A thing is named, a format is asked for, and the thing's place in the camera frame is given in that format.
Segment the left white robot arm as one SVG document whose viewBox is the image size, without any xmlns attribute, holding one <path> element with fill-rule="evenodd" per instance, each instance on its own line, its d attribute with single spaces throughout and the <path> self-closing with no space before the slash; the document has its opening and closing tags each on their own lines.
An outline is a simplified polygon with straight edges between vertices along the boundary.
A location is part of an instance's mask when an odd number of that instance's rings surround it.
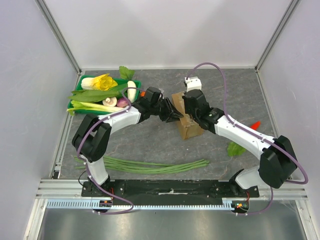
<svg viewBox="0 0 320 240">
<path fill-rule="evenodd" d="M 110 178 L 103 157 L 110 136 L 131 125 L 139 124 L 150 116 L 158 116 L 161 121 L 170 123 L 183 117 L 167 97 L 155 87 L 149 87 L 144 96 L 140 96 L 123 110 L 96 116 L 87 114 L 72 139 L 77 156 L 84 161 L 88 178 L 93 182 L 92 191 L 99 197 L 110 191 L 107 182 Z"/>
</svg>

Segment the brown cardboard express box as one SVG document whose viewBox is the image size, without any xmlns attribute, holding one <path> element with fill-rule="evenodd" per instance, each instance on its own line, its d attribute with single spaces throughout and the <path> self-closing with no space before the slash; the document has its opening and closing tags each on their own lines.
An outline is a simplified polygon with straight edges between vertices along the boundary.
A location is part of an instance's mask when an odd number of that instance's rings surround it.
<svg viewBox="0 0 320 240">
<path fill-rule="evenodd" d="M 187 140 L 189 138 L 201 136 L 204 133 L 204 130 L 188 114 L 185 113 L 185 104 L 182 95 L 183 92 L 178 92 L 172 94 L 171 97 L 174 107 L 183 114 L 183 117 L 179 118 L 179 121 L 176 123 L 181 138 L 183 140 Z"/>
</svg>

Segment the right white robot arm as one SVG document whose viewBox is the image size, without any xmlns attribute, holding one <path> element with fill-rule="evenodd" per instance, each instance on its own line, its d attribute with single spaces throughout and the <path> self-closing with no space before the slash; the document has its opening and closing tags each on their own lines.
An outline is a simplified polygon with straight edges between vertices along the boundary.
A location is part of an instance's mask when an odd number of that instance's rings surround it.
<svg viewBox="0 0 320 240">
<path fill-rule="evenodd" d="M 233 196 L 240 197 L 247 189 L 262 184 L 278 189 L 297 169 L 290 159 L 294 150 L 285 136 L 274 138 L 237 122 L 223 110 L 210 107 L 199 89 L 186 92 L 182 98 L 186 114 L 202 129 L 231 140 L 259 160 L 258 166 L 240 170 L 233 176 L 234 181 L 229 184 Z"/>
</svg>

